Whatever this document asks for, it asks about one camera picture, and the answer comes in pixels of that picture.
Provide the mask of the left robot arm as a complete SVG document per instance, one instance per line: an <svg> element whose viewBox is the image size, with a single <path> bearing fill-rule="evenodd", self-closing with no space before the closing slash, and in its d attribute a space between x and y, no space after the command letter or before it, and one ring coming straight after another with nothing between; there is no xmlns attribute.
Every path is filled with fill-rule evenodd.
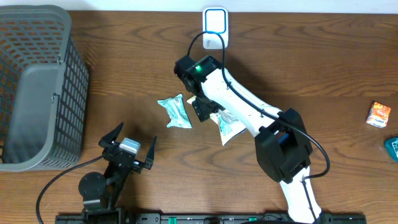
<svg viewBox="0 0 398 224"><path fill-rule="evenodd" d="M116 202L125 181L135 172L139 174L143 169L152 168L156 140L153 140L145 161L139 161L136 159L141 147L139 142L129 138L116 141L122 128L120 123L99 140L103 159L108 161L105 172L90 172L82 177L78 185L86 222L124 222L126 219L122 210L116 208Z"/></svg>

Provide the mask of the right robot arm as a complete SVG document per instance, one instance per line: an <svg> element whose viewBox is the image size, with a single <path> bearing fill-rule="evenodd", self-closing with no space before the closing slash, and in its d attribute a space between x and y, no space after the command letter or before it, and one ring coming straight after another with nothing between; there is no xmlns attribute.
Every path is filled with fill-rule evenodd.
<svg viewBox="0 0 398 224"><path fill-rule="evenodd" d="M322 210L310 184L311 142L301 116L293 109L268 105L239 84L211 55L176 61L174 73L195 95L192 106L204 122L212 113L228 111L253 135L261 169L280 184L289 217L299 223L318 223Z"/></svg>

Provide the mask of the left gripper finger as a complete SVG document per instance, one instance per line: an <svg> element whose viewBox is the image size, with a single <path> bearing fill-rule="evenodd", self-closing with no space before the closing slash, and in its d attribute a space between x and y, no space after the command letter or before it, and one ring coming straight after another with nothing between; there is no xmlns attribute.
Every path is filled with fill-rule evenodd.
<svg viewBox="0 0 398 224"><path fill-rule="evenodd" d="M146 155L145 163L144 163L144 168L151 170L152 165L154 162L154 154L155 154L155 144L156 144L157 136L154 137L154 140L148 150L148 153Z"/></svg>
<svg viewBox="0 0 398 224"><path fill-rule="evenodd" d="M99 146L101 146L102 148L113 147L115 140L117 140L119 133L121 132L121 130L123 128L123 124L124 123L121 122L114 130L110 131L108 134L103 136L99 140L99 143L98 143Z"/></svg>

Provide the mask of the blue mouthwash bottle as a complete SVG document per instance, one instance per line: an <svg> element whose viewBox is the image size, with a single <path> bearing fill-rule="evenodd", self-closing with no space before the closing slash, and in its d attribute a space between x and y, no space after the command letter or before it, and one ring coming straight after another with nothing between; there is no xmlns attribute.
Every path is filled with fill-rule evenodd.
<svg viewBox="0 0 398 224"><path fill-rule="evenodd" d="M384 146L385 146L387 152L391 156L392 160L395 161L395 162L398 162L397 143L398 143L397 137L393 137L393 138L387 139L384 142Z"/></svg>

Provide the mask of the teal snack packet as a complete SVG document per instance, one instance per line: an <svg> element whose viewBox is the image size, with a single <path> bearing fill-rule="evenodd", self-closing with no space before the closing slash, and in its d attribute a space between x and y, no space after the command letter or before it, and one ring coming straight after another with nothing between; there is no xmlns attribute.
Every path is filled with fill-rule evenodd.
<svg viewBox="0 0 398 224"><path fill-rule="evenodd" d="M181 93L175 97L158 100L157 102L160 106L166 109L170 118L170 122L167 125L168 128L192 128L192 124L184 107L183 95Z"/></svg>

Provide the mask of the orange tissue pack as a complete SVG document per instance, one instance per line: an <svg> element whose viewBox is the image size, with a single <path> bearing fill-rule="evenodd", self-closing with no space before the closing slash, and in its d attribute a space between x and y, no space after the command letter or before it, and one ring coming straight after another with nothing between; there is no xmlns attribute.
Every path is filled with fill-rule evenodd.
<svg viewBox="0 0 398 224"><path fill-rule="evenodd" d="M388 123L390 112L390 107L374 102L369 110L366 123L377 128L385 128Z"/></svg>

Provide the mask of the cream snack bag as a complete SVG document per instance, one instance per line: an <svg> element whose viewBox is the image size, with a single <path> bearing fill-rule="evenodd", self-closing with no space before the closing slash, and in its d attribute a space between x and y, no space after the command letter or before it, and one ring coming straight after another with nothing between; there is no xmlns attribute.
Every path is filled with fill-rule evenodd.
<svg viewBox="0 0 398 224"><path fill-rule="evenodd" d="M187 100L187 103L192 105L192 101L195 98L196 96L191 97ZM225 146L232 138L246 130L245 125L227 109L220 109L217 113L210 114L209 119L218 126L222 146Z"/></svg>

